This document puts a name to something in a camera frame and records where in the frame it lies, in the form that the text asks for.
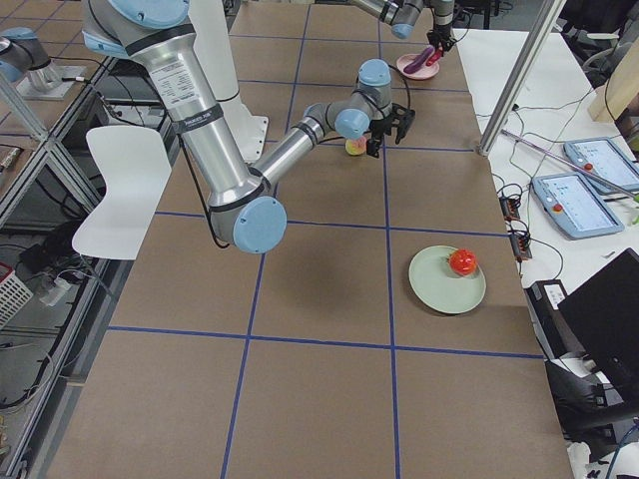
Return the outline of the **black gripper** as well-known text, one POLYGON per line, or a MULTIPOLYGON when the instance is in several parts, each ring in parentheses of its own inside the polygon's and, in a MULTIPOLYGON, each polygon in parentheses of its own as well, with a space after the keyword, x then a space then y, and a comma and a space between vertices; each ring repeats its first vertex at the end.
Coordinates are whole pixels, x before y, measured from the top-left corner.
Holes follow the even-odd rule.
POLYGON ((451 23, 435 24, 426 36, 429 44, 436 50, 449 51, 455 45, 455 39, 451 33, 451 23))
POLYGON ((370 122, 370 138, 365 144, 366 154, 378 159, 381 141, 385 136, 391 136, 392 131, 395 131, 394 143, 398 145, 406 137, 414 119, 414 109, 393 103, 387 116, 370 122))

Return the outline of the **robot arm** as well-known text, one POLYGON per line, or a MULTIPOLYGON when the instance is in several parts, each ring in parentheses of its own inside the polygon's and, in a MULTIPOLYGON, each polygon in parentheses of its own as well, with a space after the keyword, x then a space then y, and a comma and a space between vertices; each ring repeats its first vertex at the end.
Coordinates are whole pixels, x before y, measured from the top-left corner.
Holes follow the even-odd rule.
POLYGON ((248 253, 265 253, 283 238, 288 217, 271 191, 281 177, 324 137, 370 137, 366 151, 377 156, 385 136, 402 139, 415 112, 391 99, 390 66, 379 59, 358 69, 350 97, 318 103, 284 138, 247 165, 213 91, 214 75, 234 73, 228 24, 220 2, 85 1, 86 46, 129 59, 148 72, 178 136, 207 180, 206 212, 217 240, 248 253))
POLYGON ((451 33, 454 20, 454 1, 449 0, 353 0, 349 5, 389 25, 391 33, 399 39, 407 39, 424 10, 432 17, 432 28, 426 33, 428 44, 442 52, 448 52, 456 43, 451 33))

